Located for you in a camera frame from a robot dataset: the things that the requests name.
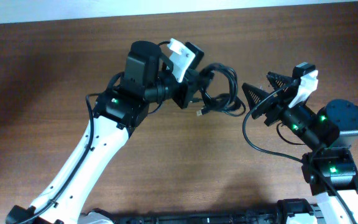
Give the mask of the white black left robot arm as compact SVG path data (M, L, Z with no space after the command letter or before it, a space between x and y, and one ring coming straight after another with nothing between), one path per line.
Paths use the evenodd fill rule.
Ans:
M89 123L78 145L48 187L29 208L12 207L6 223L77 223L83 205L109 161L149 114L151 103L172 99L181 109L210 77L196 67L204 52L170 39L160 44L139 40L131 45L126 67L88 105Z

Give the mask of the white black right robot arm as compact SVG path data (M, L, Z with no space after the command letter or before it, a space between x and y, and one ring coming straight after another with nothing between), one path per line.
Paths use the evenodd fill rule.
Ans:
M317 113L306 102L318 87L318 71L290 77L270 72L268 93L248 83L242 89L250 106L248 118L264 115L265 124L281 122L310 152L298 161L316 205L305 199L277 202L275 223L358 223L358 170L351 154L358 138L358 106L332 100Z

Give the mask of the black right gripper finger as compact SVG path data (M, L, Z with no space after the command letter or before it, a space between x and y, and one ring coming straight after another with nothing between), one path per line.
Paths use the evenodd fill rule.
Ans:
M277 90L293 82L292 77L284 76L274 72L268 72L267 80L269 81L274 90Z
M248 83L242 84L242 90L246 96L250 110L252 110L257 104L269 96L268 92Z

